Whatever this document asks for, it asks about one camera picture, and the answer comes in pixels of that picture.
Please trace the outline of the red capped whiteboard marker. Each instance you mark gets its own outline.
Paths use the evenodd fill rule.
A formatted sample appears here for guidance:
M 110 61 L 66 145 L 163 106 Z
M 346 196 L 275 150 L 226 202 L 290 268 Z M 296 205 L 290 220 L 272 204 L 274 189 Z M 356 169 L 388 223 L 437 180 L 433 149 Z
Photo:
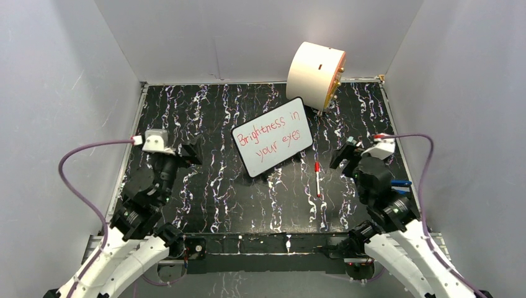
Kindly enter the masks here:
M 314 172 L 316 175 L 316 196 L 321 197 L 321 188 L 320 188 L 320 163 L 318 161 L 314 164 Z

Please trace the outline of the white whiteboard black frame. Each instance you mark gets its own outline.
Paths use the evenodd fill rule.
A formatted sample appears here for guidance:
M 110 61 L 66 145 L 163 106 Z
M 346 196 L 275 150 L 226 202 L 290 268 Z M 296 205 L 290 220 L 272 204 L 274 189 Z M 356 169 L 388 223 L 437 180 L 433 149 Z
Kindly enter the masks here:
M 231 137 L 251 178 L 313 144 L 305 105 L 300 97 L 234 127 Z

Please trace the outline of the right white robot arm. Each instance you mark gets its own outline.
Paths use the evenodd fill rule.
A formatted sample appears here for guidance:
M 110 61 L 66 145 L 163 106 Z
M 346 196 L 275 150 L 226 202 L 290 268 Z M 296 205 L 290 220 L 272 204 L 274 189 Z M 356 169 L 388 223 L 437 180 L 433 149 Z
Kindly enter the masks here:
M 411 183 L 392 178 L 385 160 L 395 149 L 395 138 L 380 134 L 370 148 L 349 138 L 332 153 L 330 168 L 347 161 L 342 173 L 353 179 L 370 220 L 351 229 L 331 251 L 374 259 L 414 297 L 491 297 L 468 284 L 432 239 L 411 192 L 399 190 Z

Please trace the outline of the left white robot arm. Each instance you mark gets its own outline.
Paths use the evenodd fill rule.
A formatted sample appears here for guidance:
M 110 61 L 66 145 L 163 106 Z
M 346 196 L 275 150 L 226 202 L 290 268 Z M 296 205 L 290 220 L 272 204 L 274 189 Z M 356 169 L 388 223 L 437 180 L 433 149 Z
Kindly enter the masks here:
M 171 223 L 158 227 L 172 195 L 178 169 L 202 165 L 202 136 L 168 146 L 167 130 L 151 129 L 129 139 L 90 143 L 65 154 L 58 172 L 66 187 L 92 209 L 102 222 L 103 237 L 88 259 L 61 287 L 45 297 L 119 297 L 153 265 L 164 258 L 185 256 L 185 235 Z M 152 165 L 138 168 L 122 189 L 122 205 L 106 221 L 101 211 L 66 178 L 63 166 L 75 153 L 104 145 L 130 144 L 150 155 Z

